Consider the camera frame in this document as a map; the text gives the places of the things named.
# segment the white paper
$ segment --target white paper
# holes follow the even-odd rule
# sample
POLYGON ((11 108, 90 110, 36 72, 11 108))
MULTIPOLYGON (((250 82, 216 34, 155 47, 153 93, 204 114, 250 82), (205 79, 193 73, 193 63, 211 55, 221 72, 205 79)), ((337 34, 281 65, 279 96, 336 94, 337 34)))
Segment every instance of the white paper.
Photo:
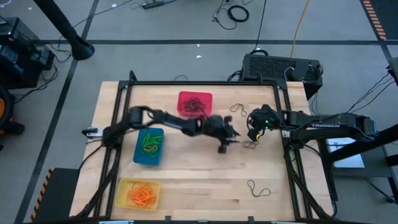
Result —
MULTIPOLYGON (((355 140, 351 138, 334 138, 326 140, 328 145, 344 145, 353 142, 355 142, 355 140)), ((328 146, 328 149, 329 152, 334 152, 342 147, 344 146, 328 146)), ((360 154, 336 161, 334 162, 334 166, 338 168, 365 168, 365 165, 362 161, 362 156, 360 154)))

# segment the yellow and black hazard tape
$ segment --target yellow and black hazard tape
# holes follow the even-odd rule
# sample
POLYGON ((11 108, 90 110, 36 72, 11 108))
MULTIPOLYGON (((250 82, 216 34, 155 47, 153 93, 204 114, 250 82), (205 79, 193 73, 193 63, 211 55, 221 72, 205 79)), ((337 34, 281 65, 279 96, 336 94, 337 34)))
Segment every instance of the yellow and black hazard tape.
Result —
POLYGON ((49 169, 49 171, 47 172, 47 175, 45 176, 44 183, 43 183, 43 186, 42 186, 42 188, 41 188, 41 190, 40 190, 39 197, 37 198, 37 201, 36 201, 36 203, 35 203, 35 207, 33 208, 33 212, 32 212, 32 214, 30 215, 30 220, 29 220, 29 222, 31 222, 31 223, 32 223, 32 222, 35 220, 35 218, 36 218, 36 214, 37 214, 37 211, 39 210, 40 202, 43 200, 45 188, 46 188, 47 185, 49 184, 50 176, 51 176, 51 173, 52 173, 53 171, 54 171, 54 168, 53 168, 53 169, 49 169))
POLYGON ((366 12, 372 20, 373 26, 376 29, 379 38, 381 40, 386 40, 386 33, 384 32, 384 29, 380 24, 379 18, 377 18, 376 13, 374 12, 371 2, 368 0, 363 0, 363 4, 366 8, 366 12))

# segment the orange striped tape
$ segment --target orange striped tape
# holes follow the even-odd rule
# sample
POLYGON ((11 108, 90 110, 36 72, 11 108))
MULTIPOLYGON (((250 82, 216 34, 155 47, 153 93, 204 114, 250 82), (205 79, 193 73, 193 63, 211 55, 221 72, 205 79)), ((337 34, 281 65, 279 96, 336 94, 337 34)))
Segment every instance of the orange striped tape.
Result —
POLYGON ((369 17, 371 18, 373 26, 376 28, 379 38, 382 40, 386 40, 386 33, 384 32, 384 29, 380 24, 379 18, 377 18, 376 13, 374 12, 371 2, 368 0, 363 0, 363 4, 366 8, 369 17))

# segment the white cable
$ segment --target white cable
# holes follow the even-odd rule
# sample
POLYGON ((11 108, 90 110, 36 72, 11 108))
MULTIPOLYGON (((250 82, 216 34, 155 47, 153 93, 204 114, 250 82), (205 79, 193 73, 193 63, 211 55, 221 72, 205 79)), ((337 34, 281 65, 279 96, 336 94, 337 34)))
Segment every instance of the white cable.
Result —
POLYGON ((8 4, 10 4, 12 2, 12 0, 9 0, 7 3, 4 3, 4 4, 0 4, 0 7, 4 7, 4 6, 7 6, 8 4))
POLYGON ((294 67, 287 67, 287 68, 285 69, 285 72, 284 72, 286 82, 287 82, 286 72, 287 72, 287 70, 290 69, 290 68, 292 69, 292 71, 294 70, 294 67))

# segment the black equipment box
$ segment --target black equipment box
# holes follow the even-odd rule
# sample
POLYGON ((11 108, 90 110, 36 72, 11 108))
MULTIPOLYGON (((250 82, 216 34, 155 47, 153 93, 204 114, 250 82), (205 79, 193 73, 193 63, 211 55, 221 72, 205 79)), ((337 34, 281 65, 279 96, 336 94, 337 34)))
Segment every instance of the black equipment box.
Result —
POLYGON ((256 81, 261 76, 263 80, 276 81, 283 89, 287 88, 286 81, 303 82, 310 99, 322 87, 322 73, 318 60, 246 54, 241 79, 256 81))
POLYGON ((54 54, 17 17, 0 19, 0 83, 4 88, 33 88, 42 70, 50 70, 54 54))

